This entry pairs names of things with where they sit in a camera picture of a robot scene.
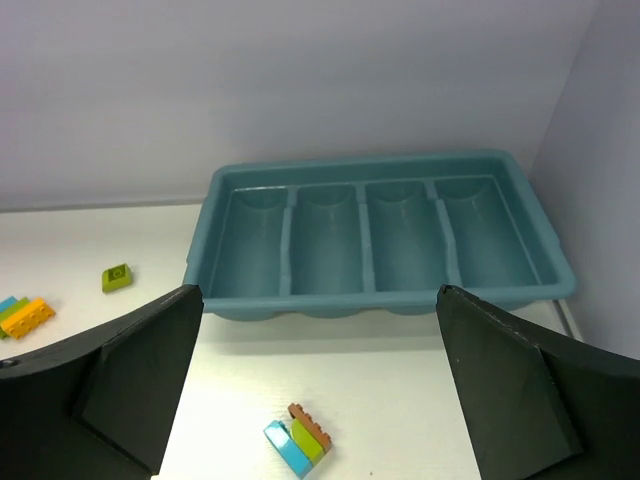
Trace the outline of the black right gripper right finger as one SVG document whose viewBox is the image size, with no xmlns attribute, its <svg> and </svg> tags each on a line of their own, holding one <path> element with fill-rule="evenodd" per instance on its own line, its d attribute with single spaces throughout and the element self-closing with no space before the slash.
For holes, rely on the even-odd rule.
<svg viewBox="0 0 640 480">
<path fill-rule="evenodd" d="M 436 313 L 482 478 L 638 478 L 638 360 L 456 286 Z"/>
</svg>

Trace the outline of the lime green sloped lego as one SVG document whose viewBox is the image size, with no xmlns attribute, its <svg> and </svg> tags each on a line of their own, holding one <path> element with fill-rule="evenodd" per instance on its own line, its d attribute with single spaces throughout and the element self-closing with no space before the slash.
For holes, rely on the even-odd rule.
<svg viewBox="0 0 640 480">
<path fill-rule="evenodd" d="M 107 294 L 125 288 L 133 283 L 133 274 L 128 264 L 122 263 L 103 271 L 102 292 Z"/>
</svg>

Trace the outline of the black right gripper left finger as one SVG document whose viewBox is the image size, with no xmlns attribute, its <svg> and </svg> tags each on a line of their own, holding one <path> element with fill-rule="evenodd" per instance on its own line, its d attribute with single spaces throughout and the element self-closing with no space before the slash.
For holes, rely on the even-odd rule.
<svg viewBox="0 0 640 480">
<path fill-rule="evenodd" d="M 203 314 L 196 285 L 1 362 L 4 479 L 158 474 Z"/>
</svg>

